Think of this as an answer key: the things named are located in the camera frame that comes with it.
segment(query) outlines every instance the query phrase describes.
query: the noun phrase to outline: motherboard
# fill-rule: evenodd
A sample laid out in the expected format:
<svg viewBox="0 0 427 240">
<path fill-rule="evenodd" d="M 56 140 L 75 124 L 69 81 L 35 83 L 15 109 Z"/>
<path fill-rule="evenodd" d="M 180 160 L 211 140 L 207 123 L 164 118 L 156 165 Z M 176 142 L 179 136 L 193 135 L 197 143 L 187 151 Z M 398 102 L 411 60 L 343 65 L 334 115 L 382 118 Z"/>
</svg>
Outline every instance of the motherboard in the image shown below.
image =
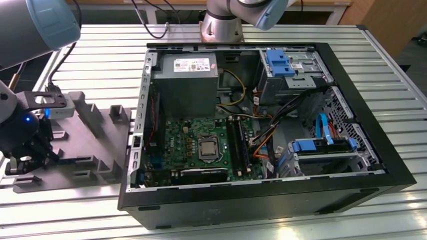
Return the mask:
<svg viewBox="0 0 427 240">
<path fill-rule="evenodd" d="M 235 134 L 241 134 L 243 142 L 235 141 Z M 249 118 L 167 121 L 164 156 L 151 160 L 152 167 L 171 170 L 172 176 L 179 170 L 180 176 L 217 171 L 227 174 L 227 182 L 261 179 L 261 162 L 253 162 L 247 149 L 240 157 L 236 149 L 236 145 L 247 148 L 253 134 Z"/>
</svg>

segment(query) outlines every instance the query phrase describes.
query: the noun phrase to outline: slotted aluminum surface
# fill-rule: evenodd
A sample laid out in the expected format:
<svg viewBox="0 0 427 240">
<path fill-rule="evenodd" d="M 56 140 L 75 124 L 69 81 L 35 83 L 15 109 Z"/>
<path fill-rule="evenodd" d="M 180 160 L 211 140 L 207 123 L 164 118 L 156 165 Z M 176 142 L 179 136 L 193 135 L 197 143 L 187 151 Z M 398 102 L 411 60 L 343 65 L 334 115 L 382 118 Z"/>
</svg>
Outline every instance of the slotted aluminum surface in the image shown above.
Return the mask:
<svg viewBox="0 0 427 240">
<path fill-rule="evenodd" d="M 163 26 L 152 29 L 159 35 Z M 267 32 L 245 26 L 243 32 L 247 42 L 330 43 L 418 184 L 339 214 L 147 230 L 127 212 L 116 209 L 117 184 L 16 194 L 13 179 L 3 178 L 0 238 L 427 239 L 427 101 L 371 34 L 355 26 L 319 25 L 277 26 Z M 84 91 L 88 103 L 100 109 L 117 104 L 135 108 L 145 43 L 199 41 L 197 25 L 173 26 L 163 40 L 152 39 L 137 25 L 85 25 L 81 40 L 53 77 L 55 83 L 65 93 Z M 36 90 L 63 54 L 64 50 L 52 56 Z"/>
</svg>

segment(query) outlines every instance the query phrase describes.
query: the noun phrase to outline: ram slot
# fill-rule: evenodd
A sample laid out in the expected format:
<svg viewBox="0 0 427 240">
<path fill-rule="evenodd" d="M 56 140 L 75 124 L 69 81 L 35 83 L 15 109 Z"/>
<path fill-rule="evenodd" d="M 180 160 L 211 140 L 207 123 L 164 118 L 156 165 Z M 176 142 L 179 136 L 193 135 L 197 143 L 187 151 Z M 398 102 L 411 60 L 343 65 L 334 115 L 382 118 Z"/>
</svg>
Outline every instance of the ram slot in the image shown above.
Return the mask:
<svg viewBox="0 0 427 240">
<path fill-rule="evenodd" d="M 227 137 L 232 172 L 236 176 L 241 176 L 251 171 L 251 163 L 241 123 L 233 118 L 227 119 Z"/>
<path fill-rule="evenodd" d="M 241 121 L 236 121 L 235 122 L 236 124 L 236 128 L 237 128 L 237 131 L 239 131 L 239 148 L 240 148 L 240 159 L 243 161 L 243 171 L 245 173 L 249 173 L 251 172 L 251 161 L 249 161 L 249 153 L 248 153 L 248 146 L 247 146 L 247 140 L 245 140 L 245 134 L 244 134 L 244 131 L 243 131 L 243 126 L 241 126 Z"/>
</svg>

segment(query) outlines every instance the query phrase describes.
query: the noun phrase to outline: green motherboard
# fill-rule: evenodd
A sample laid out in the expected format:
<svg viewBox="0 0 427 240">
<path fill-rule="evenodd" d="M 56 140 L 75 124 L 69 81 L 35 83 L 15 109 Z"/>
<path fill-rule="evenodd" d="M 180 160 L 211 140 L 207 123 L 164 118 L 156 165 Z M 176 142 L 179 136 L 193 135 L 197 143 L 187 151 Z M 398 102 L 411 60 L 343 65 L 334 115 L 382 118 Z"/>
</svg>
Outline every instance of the green motherboard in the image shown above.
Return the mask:
<svg viewBox="0 0 427 240">
<path fill-rule="evenodd" d="M 240 123 L 244 138 L 248 140 L 253 136 L 252 120 L 245 118 L 240 120 Z M 215 148 L 217 147 L 219 154 L 217 158 L 212 160 L 200 159 L 200 156 L 204 154 L 200 152 L 203 151 L 200 146 L 207 142 L 207 139 L 215 139 L 217 142 L 217 145 L 215 144 Z M 228 169 L 227 181 L 255 180 L 263 178 L 261 162 L 253 162 L 251 165 L 251 171 L 245 174 L 239 175 L 236 174 L 236 171 L 233 171 L 225 119 L 168 121 L 165 123 L 164 145 L 163 169 L 165 170 L 225 168 Z"/>
</svg>

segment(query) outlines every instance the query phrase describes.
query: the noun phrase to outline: sticker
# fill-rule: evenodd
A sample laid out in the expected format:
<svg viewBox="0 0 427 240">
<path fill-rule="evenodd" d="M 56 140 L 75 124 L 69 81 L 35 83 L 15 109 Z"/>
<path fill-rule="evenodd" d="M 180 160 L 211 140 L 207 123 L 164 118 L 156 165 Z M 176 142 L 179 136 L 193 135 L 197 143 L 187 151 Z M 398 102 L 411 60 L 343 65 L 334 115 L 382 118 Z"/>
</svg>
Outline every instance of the sticker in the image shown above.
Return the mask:
<svg viewBox="0 0 427 240">
<path fill-rule="evenodd" d="M 269 172 L 272 172 L 272 173 L 275 172 L 275 167 L 269 162 L 267 162 L 267 168 L 268 168 Z"/>
<path fill-rule="evenodd" d="M 211 64 L 208 58 L 180 58 L 173 61 L 173 72 L 208 72 Z"/>
<path fill-rule="evenodd" d="M 303 69 L 303 64 L 292 63 L 291 66 L 293 69 Z"/>
<path fill-rule="evenodd" d="M 334 2 L 335 5 L 350 5 L 351 3 L 347 1 L 336 1 Z"/>
<path fill-rule="evenodd" d="M 259 98 L 257 96 L 253 97 L 253 104 L 255 104 L 256 106 L 260 105 L 260 98 Z"/>
</svg>

